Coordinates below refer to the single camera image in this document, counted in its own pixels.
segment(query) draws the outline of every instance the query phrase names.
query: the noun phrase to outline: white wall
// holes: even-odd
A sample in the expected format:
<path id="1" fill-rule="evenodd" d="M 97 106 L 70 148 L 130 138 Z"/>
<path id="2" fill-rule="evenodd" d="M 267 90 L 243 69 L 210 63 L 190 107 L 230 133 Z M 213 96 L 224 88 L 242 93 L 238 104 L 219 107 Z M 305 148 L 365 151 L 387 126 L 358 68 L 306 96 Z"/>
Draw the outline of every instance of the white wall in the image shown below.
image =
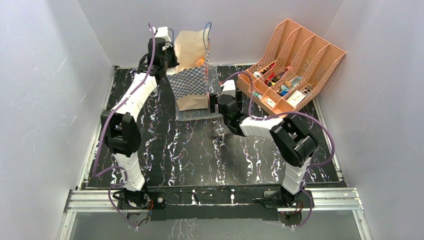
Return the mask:
<path id="1" fill-rule="evenodd" d="M 212 22 L 213 64 L 261 59 L 275 27 L 290 18 L 324 35 L 342 0 L 78 0 L 113 65 L 136 67 L 151 38 L 148 22 L 200 31 Z"/>
<path id="2" fill-rule="evenodd" d="M 422 239 L 424 2 L 344 0 L 324 38 L 347 51 L 319 96 L 373 239 Z"/>
<path id="3" fill-rule="evenodd" d="M 76 0 L 2 0 L 0 66 L 0 238 L 56 239 L 113 65 Z"/>

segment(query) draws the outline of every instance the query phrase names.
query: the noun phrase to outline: checkered pattern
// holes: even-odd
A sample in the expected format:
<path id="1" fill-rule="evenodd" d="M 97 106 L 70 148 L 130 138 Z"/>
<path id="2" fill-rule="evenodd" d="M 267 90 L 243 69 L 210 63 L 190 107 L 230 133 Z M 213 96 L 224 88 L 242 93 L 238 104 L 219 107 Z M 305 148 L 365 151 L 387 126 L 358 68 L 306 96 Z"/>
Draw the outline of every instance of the checkered pattern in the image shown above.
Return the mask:
<path id="1" fill-rule="evenodd" d="M 174 75 L 168 75 L 175 100 L 187 95 L 205 95 L 206 98 L 210 46 L 211 41 L 208 41 L 206 56 L 202 66 L 182 70 Z"/>

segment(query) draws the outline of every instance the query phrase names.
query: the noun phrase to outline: floor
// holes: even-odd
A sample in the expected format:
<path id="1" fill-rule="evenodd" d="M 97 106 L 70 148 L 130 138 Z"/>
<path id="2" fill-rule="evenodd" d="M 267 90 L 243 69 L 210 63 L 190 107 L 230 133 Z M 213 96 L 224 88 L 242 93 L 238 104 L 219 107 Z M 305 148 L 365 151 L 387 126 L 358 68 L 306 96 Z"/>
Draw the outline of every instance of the floor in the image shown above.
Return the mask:
<path id="1" fill-rule="evenodd" d="M 219 80 L 247 69 L 248 65 L 217 66 Z M 131 85 L 136 71 L 118 69 L 106 109 L 110 110 Z M 248 98 L 243 96 L 243 109 Z M 302 113 L 318 118 L 313 102 Z M 255 116 L 265 112 L 256 104 Z M 313 163 L 325 161 L 329 149 L 323 131 L 313 122 L 303 119 L 319 140 Z M 233 135 L 221 118 L 177 121 L 173 92 L 168 82 L 161 82 L 146 101 L 137 119 L 141 133 L 138 150 L 139 164 L 148 186 L 216 186 L 281 183 L 284 161 L 270 139 Z M 104 147 L 100 153 L 98 172 L 115 166 L 116 160 Z M 83 189 L 108 188 L 121 181 L 121 174 L 112 171 L 99 178 L 92 173 L 84 181 Z M 314 167 L 307 176 L 309 183 L 336 183 L 339 178 L 333 164 Z"/>
<path id="2" fill-rule="evenodd" d="M 79 212 L 71 240 L 360 240 L 352 211 L 313 211 L 308 223 L 282 229 L 278 221 L 262 219 L 175 219 L 142 224 L 139 231 L 116 212 Z"/>

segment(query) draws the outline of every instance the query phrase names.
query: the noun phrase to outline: black marble surface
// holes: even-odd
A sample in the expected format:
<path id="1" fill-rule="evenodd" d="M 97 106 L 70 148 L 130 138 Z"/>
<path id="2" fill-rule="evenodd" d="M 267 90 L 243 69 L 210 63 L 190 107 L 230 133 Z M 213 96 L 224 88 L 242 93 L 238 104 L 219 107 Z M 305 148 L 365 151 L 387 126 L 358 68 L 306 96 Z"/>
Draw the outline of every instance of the black marble surface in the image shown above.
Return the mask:
<path id="1" fill-rule="evenodd" d="M 218 66 L 219 80 L 247 69 L 248 65 Z M 114 107 L 130 87 L 136 71 L 118 69 L 110 93 L 107 110 Z M 243 110 L 249 99 L 243 96 Z M 300 112 L 318 118 L 313 102 Z M 253 115 L 266 113 L 256 104 Z M 329 155 L 323 131 L 313 122 L 303 119 L 319 140 L 312 163 L 323 162 Z M 137 125 L 141 133 L 139 164 L 148 186 L 214 186 L 281 183 L 285 162 L 270 139 L 234 135 L 222 118 L 176 121 L 175 99 L 168 82 L 161 82 L 152 92 Z M 97 172 L 117 165 L 105 146 L 101 150 Z M 110 171 L 99 178 L 90 172 L 83 189 L 108 188 L 122 181 L 121 173 Z M 338 182 L 333 164 L 314 167 L 307 176 L 309 183 Z"/>

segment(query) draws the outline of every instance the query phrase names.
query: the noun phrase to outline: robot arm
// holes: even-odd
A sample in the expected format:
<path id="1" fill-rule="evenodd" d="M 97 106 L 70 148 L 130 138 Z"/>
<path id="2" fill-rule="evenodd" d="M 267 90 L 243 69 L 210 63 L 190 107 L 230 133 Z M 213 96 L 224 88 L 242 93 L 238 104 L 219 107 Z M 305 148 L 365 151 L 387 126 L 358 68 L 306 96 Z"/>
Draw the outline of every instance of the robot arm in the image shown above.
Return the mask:
<path id="1" fill-rule="evenodd" d="M 111 111 L 104 111 L 101 115 L 102 126 L 106 128 L 104 143 L 116 158 L 118 165 L 125 169 L 127 182 L 124 188 L 132 192 L 139 192 L 145 183 L 137 153 L 141 144 L 141 135 L 136 124 L 137 117 L 149 95 L 157 88 L 161 80 L 167 77 L 167 70 L 178 65 L 173 45 L 168 37 L 167 27 L 158 28 L 155 34 L 155 45 L 153 55 L 153 40 L 150 39 L 148 54 L 140 60 L 131 86 L 112 110 L 116 109 L 125 99 L 128 98 L 128 100 L 112 116 L 109 125 L 105 126 L 105 122 Z M 146 58 L 148 63 L 153 60 L 153 67 L 149 73 L 147 73 L 148 64 L 144 63 Z M 146 74 L 149 75 L 139 87 Z"/>
<path id="2" fill-rule="evenodd" d="M 286 162 L 281 190 L 276 197 L 269 196 L 276 205 L 292 206 L 304 188 L 304 175 L 318 147 L 317 138 L 295 116 L 255 120 L 241 111 L 242 93 L 233 80 L 223 84 L 222 95 L 210 97 L 212 112 L 216 105 L 225 125 L 239 136 L 259 136 L 274 141 Z"/>

